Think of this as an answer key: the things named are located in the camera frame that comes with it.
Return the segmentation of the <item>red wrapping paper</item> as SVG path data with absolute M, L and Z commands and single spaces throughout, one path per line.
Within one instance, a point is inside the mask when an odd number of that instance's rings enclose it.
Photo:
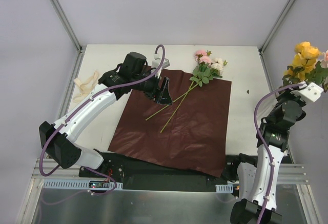
M 214 79 L 189 90 L 189 73 L 163 70 L 174 103 L 158 105 L 132 91 L 109 151 L 160 166 L 219 177 L 226 162 L 232 83 Z

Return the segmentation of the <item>yellow rose stem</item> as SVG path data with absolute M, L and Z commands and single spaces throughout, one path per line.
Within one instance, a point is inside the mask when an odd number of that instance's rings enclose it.
M 283 86 L 300 83 L 306 80 L 305 76 L 315 68 L 321 51 L 310 42 L 301 42 L 295 46 L 293 61 L 287 66 L 282 77 Z

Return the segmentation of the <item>artificial flower bouquet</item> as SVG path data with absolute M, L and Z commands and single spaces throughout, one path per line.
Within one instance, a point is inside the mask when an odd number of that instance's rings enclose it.
M 192 72 L 190 77 L 190 85 L 185 93 L 173 100 L 173 103 L 180 101 L 179 105 L 175 108 L 174 112 L 171 114 L 170 118 L 167 120 L 165 125 L 160 130 L 160 133 L 164 131 L 173 116 L 177 113 L 182 102 L 185 100 L 187 95 L 196 87 L 202 87 L 204 84 L 208 84 L 215 78 L 222 78 L 224 67 L 228 64 L 227 60 L 223 60 L 220 57 L 211 58 L 211 50 L 197 50 L 193 57 L 197 62 L 197 66 Z

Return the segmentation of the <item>pink rose stem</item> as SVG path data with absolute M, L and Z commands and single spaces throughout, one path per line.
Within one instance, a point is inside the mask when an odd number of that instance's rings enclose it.
M 327 92 L 327 51 L 323 53 L 323 60 L 316 65 L 316 83 L 322 85 L 324 92 Z

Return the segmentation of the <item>cream ribbon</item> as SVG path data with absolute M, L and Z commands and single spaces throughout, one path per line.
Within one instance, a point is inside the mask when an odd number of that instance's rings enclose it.
M 99 72 L 94 71 L 93 75 L 88 77 L 86 81 L 82 82 L 79 78 L 75 78 L 74 84 L 78 88 L 79 93 L 73 97 L 74 103 L 81 102 L 86 96 L 88 96 L 95 86 L 98 84 Z

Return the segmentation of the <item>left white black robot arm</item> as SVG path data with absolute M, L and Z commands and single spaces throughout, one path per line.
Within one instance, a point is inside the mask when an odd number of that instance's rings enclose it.
M 122 64 L 101 76 L 74 109 L 52 124 L 45 121 L 40 125 L 42 148 L 63 169 L 78 165 L 90 168 L 96 177 L 104 177 L 109 166 L 103 156 L 96 150 L 75 145 L 77 138 L 104 109 L 131 90 L 144 93 L 157 104 L 171 105 L 169 78 L 160 77 L 162 69 L 169 64 L 168 59 L 155 54 L 152 66 L 148 67 L 144 55 L 128 53 Z

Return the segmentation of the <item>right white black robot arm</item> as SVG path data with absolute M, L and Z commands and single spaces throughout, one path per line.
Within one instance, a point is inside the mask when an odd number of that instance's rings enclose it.
M 264 96 L 256 105 L 254 125 L 257 130 L 257 158 L 239 154 L 230 167 L 231 176 L 239 180 L 239 200 L 233 205 L 231 223 L 282 223 L 277 213 L 276 187 L 278 174 L 289 140 L 289 130 L 306 113 L 306 100 L 294 87 L 276 91 L 279 95 L 271 112 L 257 120 Z

